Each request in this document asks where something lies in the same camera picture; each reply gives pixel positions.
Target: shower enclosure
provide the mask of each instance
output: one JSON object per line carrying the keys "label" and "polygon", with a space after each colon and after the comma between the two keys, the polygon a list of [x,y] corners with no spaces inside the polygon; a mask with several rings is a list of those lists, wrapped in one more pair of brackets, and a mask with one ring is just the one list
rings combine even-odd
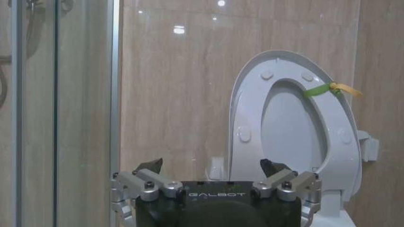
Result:
{"label": "shower enclosure", "polygon": [[0,0],[2,227],[114,223],[114,4]]}

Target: bolt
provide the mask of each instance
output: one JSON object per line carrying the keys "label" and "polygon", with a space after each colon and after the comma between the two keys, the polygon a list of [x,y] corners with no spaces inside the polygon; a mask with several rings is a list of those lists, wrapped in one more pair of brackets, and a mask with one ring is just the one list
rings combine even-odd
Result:
{"label": "bolt", "polygon": [[152,189],[154,187],[155,187],[155,183],[152,181],[144,183],[144,189]]}
{"label": "bolt", "polygon": [[283,182],[283,189],[292,189],[292,183],[290,181]]}

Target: metal bracket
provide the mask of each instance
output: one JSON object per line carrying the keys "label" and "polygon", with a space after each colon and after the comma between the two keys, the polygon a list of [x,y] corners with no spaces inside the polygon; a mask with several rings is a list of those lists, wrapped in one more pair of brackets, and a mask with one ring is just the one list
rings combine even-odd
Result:
{"label": "metal bracket", "polygon": [[178,191],[183,188],[183,183],[180,181],[167,179],[148,169],[139,170],[136,176],[146,181],[155,182],[164,195],[170,198],[175,198],[178,196]]}
{"label": "metal bracket", "polygon": [[128,195],[126,199],[136,199],[140,196],[144,201],[155,201],[159,198],[159,186],[134,176],[132,173],[122,172],[115,180],[118,190]]}
{"label": "metal bracket", "polygon": [[124,227],[135,227],[135,218],[132,213],[132,207],[127,203],[128,194],[119,190],[120,187],[115,179],[111,180],[111,209],[119,214],[120,221]]}
{"label": "metal bracket", "polygon": [[276,195],[283,201],[295,201],[298,196],[302,198],[302,226],[311,226],[314,215],[322,207],[322,180],[319,175],[304,172],[291,181],[284,181],[278,185]]}
{"label": "metal bracket", "polygon": [[296,177],[296,172],[283,169],[267,178],[267,181],[254,182],[252,187],[260,192],[260,198],[270,198],[272,191],[284,181],[290,181]]}

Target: white toilet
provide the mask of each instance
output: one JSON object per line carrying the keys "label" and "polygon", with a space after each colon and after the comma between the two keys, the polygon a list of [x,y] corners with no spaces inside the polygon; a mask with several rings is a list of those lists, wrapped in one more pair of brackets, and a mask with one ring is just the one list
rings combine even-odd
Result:
{"label": "white toilet", "polygon": [[344,96],[303,96],[331,81],[302,55],[264,52],[239,74],[230,109],[230,180],[264,180],[264,158],[299,173],[316,172],[323,194],[315,227],[355,226],[343,204],[362,181],[356,123]]}

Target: toilet lid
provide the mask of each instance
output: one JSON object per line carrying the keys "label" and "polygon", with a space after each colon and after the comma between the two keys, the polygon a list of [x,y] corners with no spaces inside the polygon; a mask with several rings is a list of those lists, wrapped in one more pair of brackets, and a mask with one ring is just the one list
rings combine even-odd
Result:
{"label": "toilet lid", "polygon": [[304,97],[332,82],[306,57],[259,54],[238,77],[230,111],[230,179],[263,180],[263,158],[318,172],[323,190],[358,191],[362,178],[356,124],[343,95]]}

